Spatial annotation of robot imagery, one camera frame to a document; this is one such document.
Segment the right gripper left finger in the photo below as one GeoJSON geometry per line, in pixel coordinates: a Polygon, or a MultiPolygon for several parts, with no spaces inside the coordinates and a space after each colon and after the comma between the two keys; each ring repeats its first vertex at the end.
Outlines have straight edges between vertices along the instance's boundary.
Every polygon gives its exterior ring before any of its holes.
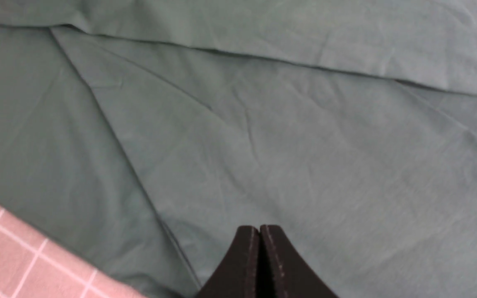
{"type": "Polygon", "coordinates": [[[260,237],[253,226],[240,226],[227,253],[197,293],[197,298],[255,298],[260,237]]]}

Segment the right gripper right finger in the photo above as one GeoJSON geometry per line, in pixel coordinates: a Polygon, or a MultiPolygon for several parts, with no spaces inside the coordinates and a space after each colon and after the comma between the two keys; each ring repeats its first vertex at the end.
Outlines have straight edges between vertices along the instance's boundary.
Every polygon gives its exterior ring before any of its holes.
{"type": "Polygon", "coordinates": [[[336,298],[302,258],[278,225],[262,225],[260,234],[277,298],[336,298]]]}

